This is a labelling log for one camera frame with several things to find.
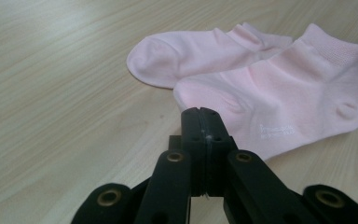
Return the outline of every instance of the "brass screw hole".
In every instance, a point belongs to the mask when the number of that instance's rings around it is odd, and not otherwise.
[[[243,162],[250,162],[252,160],[252,156],[247,153],[238,153],[237,154],[237,161],[243,161]]]
[[[182,161],[183,158],[184,156],[178,152],[173,152],[167,156],[168,161],[174,161],[174,162]]]
[[[97,203],[102,207],[112,206],[121,199],[121,192],[117,189],[108,189],[102,192],[97,199]]]
[[[330,207],[341,208],[345,205],[344,200],[339,195],[328,190],[317,190],[315,196],[319,202]]]

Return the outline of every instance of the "sock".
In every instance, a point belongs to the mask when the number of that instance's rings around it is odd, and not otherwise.
[[[182,110],[218,112],[238,147],[266,160],[358,128],[358,45],[311,24],[283,52],[244,68],[184,78],[173,94]]]
[[[245,23],[224,33],[178,31],[151,35],[130,52],[130,72],[146,84],[173,89],[178,80],[221,72],[267,59],[292,43],[289,36],[267,35]]]

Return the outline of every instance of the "wood grain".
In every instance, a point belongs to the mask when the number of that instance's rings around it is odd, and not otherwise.
[[[148,178],[180,113],[172,91],[129,73],[128,53],[147,35],[245,21],[358,43],[356,0],[0,1],[0,224],[70,223],[101,184]],[[358,202],[358,130],[268,165],[297,192],[323,183]],[[222,200],[193,200],[191,223],[227,223]]]

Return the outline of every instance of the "wooden table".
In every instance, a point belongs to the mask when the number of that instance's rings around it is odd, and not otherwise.
[[[0,224],[70,223],[104,183],[150,177],[180,134],[172,90],[145,85],[126,57],[145,36],[249,22],[298,38],[310,23],[358,43],[358,0],[0,1]],[[326,184],[358,202],[358,130],[267,161],[288,188]],[[191,223],[227,223],[221,199]]]

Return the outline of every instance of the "sock toe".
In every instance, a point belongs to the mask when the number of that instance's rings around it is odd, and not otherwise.
[[[178,81],[172,72],[178,70],[177,58],[177,52],[172,46],[149,36],[130,52],[127,66],[136,78],[146,84],[173,88]]]

